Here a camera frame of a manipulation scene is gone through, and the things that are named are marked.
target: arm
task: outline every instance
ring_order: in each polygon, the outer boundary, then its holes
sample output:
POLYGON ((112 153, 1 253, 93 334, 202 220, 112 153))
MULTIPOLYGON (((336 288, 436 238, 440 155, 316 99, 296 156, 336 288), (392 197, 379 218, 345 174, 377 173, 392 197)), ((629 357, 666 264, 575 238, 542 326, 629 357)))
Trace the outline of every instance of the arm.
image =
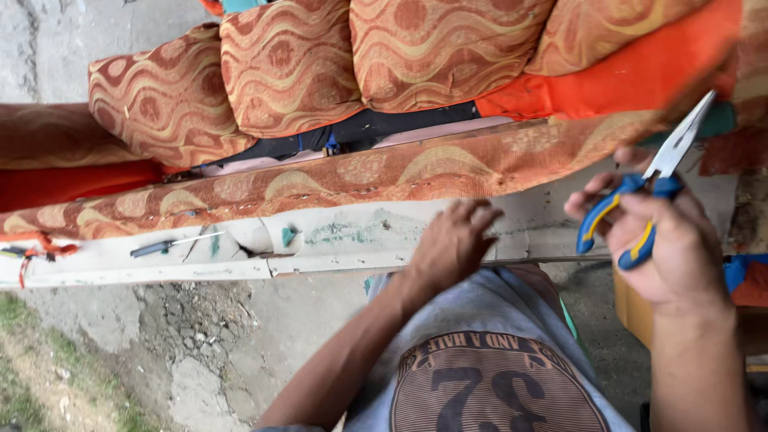
MULTIPOLYGON (((618 151, 623 162, 649 161, 639 151, 618 151)), ((582 218, 587 203, 621 182, 600 174, 574 193, 566 212, 582 218)), ((622 275, 654 312, 651 424, 654 432, 746 431, 752 427, 736 310, 723 279, 722 251, 703 207, 682 191, 674 203, 623 195, 612 223, 598 227, 614 260, 637 243, 648 220, 656 224, 653 257, 622 275)))
POLYGON ((456 201, 438 214, 410 266, 296 372, 259 427, 306 424, 332 430, 413 314, 479 268, 494 240, 483 233, 502 215, 489 206, 486 200, 456 201))

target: concrete ground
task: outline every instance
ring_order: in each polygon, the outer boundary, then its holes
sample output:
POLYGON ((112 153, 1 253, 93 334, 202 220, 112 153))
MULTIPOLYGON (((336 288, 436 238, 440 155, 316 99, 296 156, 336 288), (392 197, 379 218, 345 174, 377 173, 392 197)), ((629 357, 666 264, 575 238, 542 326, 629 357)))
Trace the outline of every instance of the concrete ground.
MULTIPOLYGON (((202 22, 195 0, 0 0, 0 101, 87 100, 88 63, 151 49, 202 22)), ((542 266, 608 399, 634 425, 650 356, 613 311, 606 264, 542 266)), ((365 302, 368 274, 25 290, 43 323, 97 353, 171 430, 248 430, 318 346, 365 302)))

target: pink fabric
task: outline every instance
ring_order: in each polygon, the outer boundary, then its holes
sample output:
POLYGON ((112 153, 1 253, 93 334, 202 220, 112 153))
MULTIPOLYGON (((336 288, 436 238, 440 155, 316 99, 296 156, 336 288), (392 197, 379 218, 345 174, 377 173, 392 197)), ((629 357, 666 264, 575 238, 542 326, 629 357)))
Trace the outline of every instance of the pink fabric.
MULTIPOLYGON (((389 147, 390 145, 405 144, 406 142, 421 141, 430 138, 444 137, 446 135, 458 134, 461 132, 474 131, 475 129, 489 128, 491 126, 503 125, 511 122, 509 117, 494 116, 487 118, 476 118, 473 120, 457 121, 447 125, 432 126, 430 128, 421 128, 400 134, 390 135, 384 138, 373 148, 389 147)), ((296 156, 278 161, 273 158, 255 158, 247 161, 237 161, 224 164, 223 167, 210 165, 202 168, 200 171, 205 177, 218 177, 220 175, 234 174, 236 172, 254 171, 257 169, 277 167, 280 165, 295 164, 296 162, 311 161, 323 156, 321 151, 305 150, 300 151, 296 156)))

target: person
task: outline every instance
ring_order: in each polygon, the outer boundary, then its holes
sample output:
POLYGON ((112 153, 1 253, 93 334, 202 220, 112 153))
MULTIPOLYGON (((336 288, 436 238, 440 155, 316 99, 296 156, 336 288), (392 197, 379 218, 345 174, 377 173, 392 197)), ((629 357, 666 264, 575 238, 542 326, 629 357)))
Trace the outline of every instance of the person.
MULTIPOLYGON (((650 155, 619 149, 621 164, 650 155)), ((565 204, 585 216, 621 176, 595 176, 565 204)), ((379 277, 369 303, 295 374, 258 430, 520 432, 632 430, 598 389, 554 285, 528 266, 480 268, 502 212, 456 201, 424 231, 410 265, 379 277)), ((598 232, 614 259, 657 226, 653 257, 623 273, 654 312, 654 432, 751 430, 737 317, 722 252, 702 205, 622 196, 598 232)))

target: number 32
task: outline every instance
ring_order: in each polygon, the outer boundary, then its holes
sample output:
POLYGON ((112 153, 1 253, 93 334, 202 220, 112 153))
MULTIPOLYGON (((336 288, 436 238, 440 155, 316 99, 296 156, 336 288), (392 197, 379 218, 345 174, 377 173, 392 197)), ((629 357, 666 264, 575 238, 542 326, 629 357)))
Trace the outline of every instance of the number 32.
MULTIPOLYGON (((528 394, 534 399, 544 399, 545 393, 541 385, 529 374, 517 371, 503 371, 493 376, 491 387, 496 397, 512 410, 518 412, 509 421, 509 429, 513 432, 533 432, 534 423, 547 423, 547 418, 526 408, 515 392, 512 380, 522 380, 528 394)), ((432 374, 432 391, 437 391, 440 384, 455 381, 467 381, 458 393, 454 394, 443 405, 437 417, 437 432, 463 432, 462 411, 469 395, 482 381, 482 372, 477 367, 447 367, 437 369, 432 374)), ((484 421, 478 425, 478 432, 501 432, 496 425, 484 421)))

